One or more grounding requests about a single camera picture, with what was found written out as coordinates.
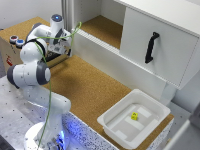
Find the white bin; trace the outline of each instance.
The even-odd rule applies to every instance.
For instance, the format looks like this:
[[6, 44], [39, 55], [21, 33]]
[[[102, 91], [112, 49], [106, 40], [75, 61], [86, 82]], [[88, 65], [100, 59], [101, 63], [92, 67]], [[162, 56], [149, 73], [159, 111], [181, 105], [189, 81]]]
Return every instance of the white bin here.
[[[138, 113], [132, 120], [131, 114]], [[170, 109], [136, 89], [98, 118], [105, 133], [126, 149], [136, 149], [169, 115]]]

